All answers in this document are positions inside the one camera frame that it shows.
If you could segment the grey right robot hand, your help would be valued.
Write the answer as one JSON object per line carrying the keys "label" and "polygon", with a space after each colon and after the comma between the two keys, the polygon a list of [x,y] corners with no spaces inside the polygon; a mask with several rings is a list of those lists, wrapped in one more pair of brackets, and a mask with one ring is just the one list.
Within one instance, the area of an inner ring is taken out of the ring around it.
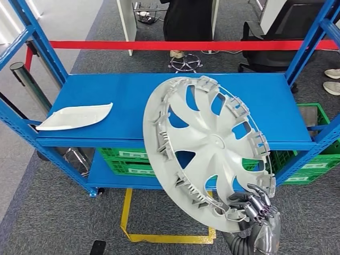
{"label": "grey right robot hand", "polygon": [[251,229],[250,234],[223,232],[231,254],[277,254],[280,236],[280,214],[272,205],[262,188],[248,183],[253,192],[235,192],[228,197],[229,206],[244,219],[240,221],[240,231]]}

